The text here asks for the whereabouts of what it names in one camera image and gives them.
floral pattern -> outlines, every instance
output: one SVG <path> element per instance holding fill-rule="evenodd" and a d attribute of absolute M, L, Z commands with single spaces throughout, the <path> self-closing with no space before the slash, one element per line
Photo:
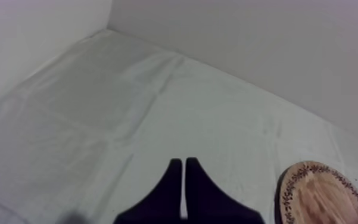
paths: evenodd
<path fill-rule="evenodd" d="M 293 190 L 295 190 L 295 184 L 300 181 L 302 178 L 305 178 L 309 172 L 315 173 L 331 173 L 335 179 L 341 182 L 341 184 L 349 189 L 351 193 L 358 200 L 358 190 L 346 179 L 341 173 L 337 170 L 334 170 L 326 165 L 303 165 L 302 168 L 298 169 L 296 173 L 294 173 L 289 181 L 286 184 L 286 189 L 282 196 L 282 204 L 285 207 L 285 217 L 287 224 L 295 224 L 295 218 L 291 213 L 291 201 L 293 200 Z"/>

white wall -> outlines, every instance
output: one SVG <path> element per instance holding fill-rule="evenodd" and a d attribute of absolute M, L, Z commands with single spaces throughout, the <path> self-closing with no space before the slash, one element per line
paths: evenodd
<path fill-rule="evenodd" d="M 112 0 L 0 0 L 0 95 L 107 25 Z"/>
<path fill-rule="evenodd" d="M 358 134 L 357 0 L 115 0 L 109 27 Z"/>

wooden surface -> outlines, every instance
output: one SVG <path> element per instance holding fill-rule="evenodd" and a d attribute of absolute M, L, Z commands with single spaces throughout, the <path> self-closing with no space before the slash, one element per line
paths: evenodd
<path fill-rule="evenodd" d="M 358 223 L 358 190 L 340 172 L 315 161 L 291 166 L 279 192 L 282 223 Z"/>

black object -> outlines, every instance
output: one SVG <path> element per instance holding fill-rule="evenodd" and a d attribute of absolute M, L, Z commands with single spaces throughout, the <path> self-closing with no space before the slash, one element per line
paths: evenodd
<path fill-rule="evenodd" d="M 158 185 L 140 203 L 118 215 L 115 224 L 264 224 L 261 215 L 236 202 L 208 177 L 196 158 L 187 158 L 188 219 L 180 219 L 182 162 L 173 159 Z"/>

white sheet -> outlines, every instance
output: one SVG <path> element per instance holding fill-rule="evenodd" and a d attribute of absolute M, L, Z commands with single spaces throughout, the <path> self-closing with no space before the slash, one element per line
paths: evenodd
<path fill-rule="evenodd" d="M 111 223 L 173 157 L 274 223 L 279 175 L 324 162 L 358 187 L 358 138 L 243 80 L 103 31 L 0 99 L 0 223 Z"/>

